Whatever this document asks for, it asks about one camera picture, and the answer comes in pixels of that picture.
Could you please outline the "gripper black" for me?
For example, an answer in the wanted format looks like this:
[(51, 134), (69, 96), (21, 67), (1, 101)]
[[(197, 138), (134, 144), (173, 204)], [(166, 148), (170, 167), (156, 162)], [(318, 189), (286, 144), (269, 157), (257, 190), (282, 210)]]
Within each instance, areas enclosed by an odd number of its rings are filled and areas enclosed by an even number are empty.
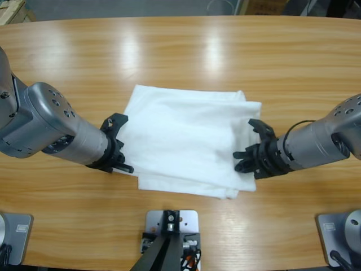
[(134, 168), (130, 165), (124, 164), (125, 156), (121, 152), (121, 148), (124, 144), (119, 140), (115, 139), (115, 137), (108, 137), (107, 140), (108, 145), (104, 151), (103, 156), (99, 160), (86, 166), (108, 173), (112, 173), (113, 168), (119, 169), (126, 173), (133, 173)]
[(245, 151), (236, 151), (233, 157), (245, 159), (235, 165), (235, 171), (253, 172), (255, 179), (281, 176), (291, 172), (290, 166), (281, 158), (277, 139), (267, 139), (247, 147)]

